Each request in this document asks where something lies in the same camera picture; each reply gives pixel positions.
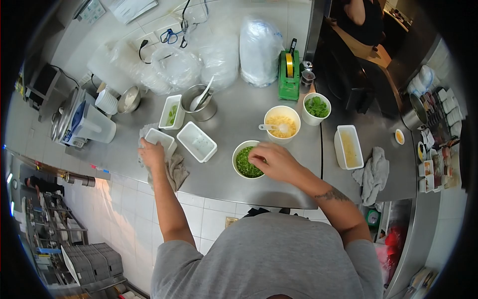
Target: tiled floor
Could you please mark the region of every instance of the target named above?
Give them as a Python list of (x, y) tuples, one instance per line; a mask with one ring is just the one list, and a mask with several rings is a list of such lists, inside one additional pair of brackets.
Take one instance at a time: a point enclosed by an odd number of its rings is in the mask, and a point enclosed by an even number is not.
[[(115, 174), (111, 179), (97, 178), (95, 188), (64, 183), (65, 202), (88, 229), (89, 242), (106, 242), (119, 252), (125, 277), (149, 293), (156, 249), (163, 243), (154, 194), (142, 182)], [(245, 204), (181, 192), (177, 196), (202, 254), (209, 251), (224, 230), (226, 217), (241, 218), (250, 209)], [(291, 214), (295, 213), (329, 223), (321, 210), (291, 210)]]

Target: small bowl of sauce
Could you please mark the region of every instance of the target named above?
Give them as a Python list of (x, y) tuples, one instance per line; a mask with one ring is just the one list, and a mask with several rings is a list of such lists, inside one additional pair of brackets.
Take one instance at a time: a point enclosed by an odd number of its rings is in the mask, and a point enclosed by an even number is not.
[(405, 143), (405, 136), (400, 129), (395, 130), (395, 140), (398, 142), (398, 144)]

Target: tape roll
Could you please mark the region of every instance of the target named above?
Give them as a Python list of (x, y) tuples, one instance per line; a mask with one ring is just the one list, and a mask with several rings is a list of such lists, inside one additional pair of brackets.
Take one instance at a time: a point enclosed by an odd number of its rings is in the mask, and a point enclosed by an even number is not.
[(293, 78), (294, 77), (294, 67), (292, 63), (292, 55), (290, 53), (285, 53), (285, 63), (287, 65), (287, 77)]

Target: gray t-shirt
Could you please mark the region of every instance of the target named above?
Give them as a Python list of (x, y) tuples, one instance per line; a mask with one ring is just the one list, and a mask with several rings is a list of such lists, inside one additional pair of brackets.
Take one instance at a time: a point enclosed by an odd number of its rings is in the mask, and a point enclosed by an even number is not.
[(373, 244), (344, 249), (338, 232), (300, 216), (264, 213), (239, 219), (206, 255), (191, 244), (158, 247), (151, 298), (382, 298)]

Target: tattoo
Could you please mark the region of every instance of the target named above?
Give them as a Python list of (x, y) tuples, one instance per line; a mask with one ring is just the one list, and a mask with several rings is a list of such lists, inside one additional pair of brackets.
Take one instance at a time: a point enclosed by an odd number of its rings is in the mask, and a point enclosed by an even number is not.
[(336, 199), (340, 201), (350, 201), (350, 199), (345, 196), (342, 192), (337, 190), (334, 186), (332, 186), (332, 190), (327, 191), (325, 194), (322, 195), (315, 195), (314, 196), (316, 199), (325, 199), (325, 200), (330, 200), (330, 199)]

